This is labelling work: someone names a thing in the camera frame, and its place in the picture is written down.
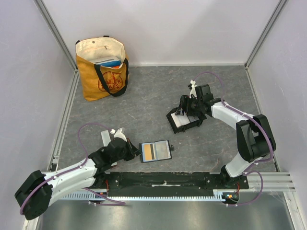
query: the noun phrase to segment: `white backdrop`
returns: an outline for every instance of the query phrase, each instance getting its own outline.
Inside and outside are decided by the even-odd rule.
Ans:
[[[134,65],[246,62],[278,0],[44,0],[70,52],[110,35]]]
[[[305,213],[307,174],[307,27],[305,0],[288,1],[250,66],[269,118],[281,168],[290,172]]]
[[[14,194],[49,164],[73,72],[33,1],[1,3],[1,230],[22,229]]]

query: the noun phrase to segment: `bag handle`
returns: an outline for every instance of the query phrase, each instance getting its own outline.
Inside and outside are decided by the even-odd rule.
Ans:
[[[102,84],[102,87],[107,91],[107,93],[109,93],[110,95],[112,95],[113,97],[118,97],[118,96],[121,96],[125,93],[126,89],[127,89],[127,85],[128,85],[128,74],[129,74],[129,71],[128,71],[128,67],[129,67],[129,63],[128,63],[128,60],[125,58],[124,60],[124,64],[126,65],[126,80],[125,80],[125,86],[119,90],[118,92],[115,92],[115,93],[111,93],[110,90],[109,90],[109,87],[107,86],[106,84],[106,81],[104,79],[104,76],[100,70],[100,67],[99,65],[97,64],[94,64],[94,68],[96,70],[96,73],[98,75],[98,78],[100,79],[100,82]]]

